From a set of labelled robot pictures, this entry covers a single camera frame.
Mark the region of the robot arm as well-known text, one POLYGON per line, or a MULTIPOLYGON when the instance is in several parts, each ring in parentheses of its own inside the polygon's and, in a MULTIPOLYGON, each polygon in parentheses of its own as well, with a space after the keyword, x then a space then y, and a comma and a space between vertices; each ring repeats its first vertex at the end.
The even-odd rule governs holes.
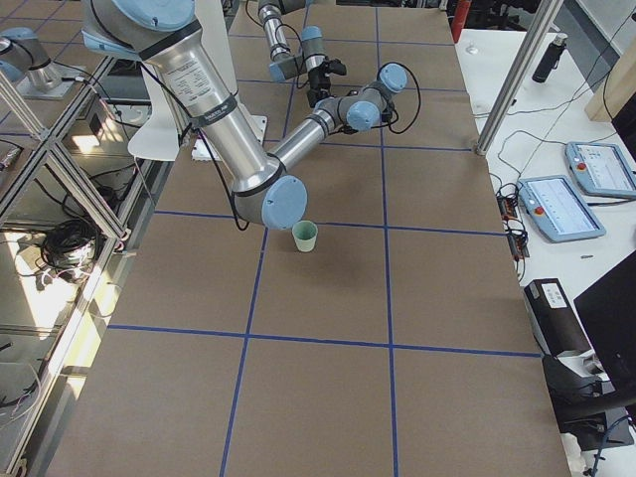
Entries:
POLYGON ((324 47, 322 31, 306 26, 297 32, 283 17, 309 7, 312 1, 258 1, 257 20, 269 46, 269 74, 276 82, 306 75, 307 96, 311 104, 330 95, 331 76, 345 76, 347 67, 330 57, 324 47))
POLYGON ((374 81, 344 97, 334 97, 320 74, 344 67, 328 60, 321 31, 302 31, 301 52, 292 56, 281 29, 281 17, 305 7, 303 1, 261 1, 258 18, 270 47, 270 73, 275 80, 307 74, 312 112, 271 151, 265 151, 241 108, 238 90, 225 77, 234 73, 227 47, 209 53, 206 33, 228 37, 221 14, 204 26, 193 1, 85 1, 82 34, 96 53, 150 65, 188 114, 196 129, 212 143, 233 177, 228 193, 242 220, 270 229, 292 228, 307 205, 302 181, 289 170, 339 127, 367 131, 387 120, 393 97, 407 82, 404 67, 382 66, 374 81))

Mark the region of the neighbouring robot base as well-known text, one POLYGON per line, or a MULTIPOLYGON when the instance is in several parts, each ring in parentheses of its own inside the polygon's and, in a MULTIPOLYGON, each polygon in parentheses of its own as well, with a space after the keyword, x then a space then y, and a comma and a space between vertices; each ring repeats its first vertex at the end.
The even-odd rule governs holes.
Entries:
POLYGON ((64 71, 33 30, 15 27, 1 32, 1 72, 24 98, 61 100, 75 82, 64 71))

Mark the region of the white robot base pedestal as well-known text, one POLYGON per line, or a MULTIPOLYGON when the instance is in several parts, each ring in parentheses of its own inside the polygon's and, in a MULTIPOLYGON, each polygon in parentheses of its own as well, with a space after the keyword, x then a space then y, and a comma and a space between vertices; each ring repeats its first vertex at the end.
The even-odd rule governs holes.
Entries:
POLYGON ((236 96, 237 81, 220 1, 134 1, 124 29, 215 146, 237 178, 263 171, 268 157, 236 96))

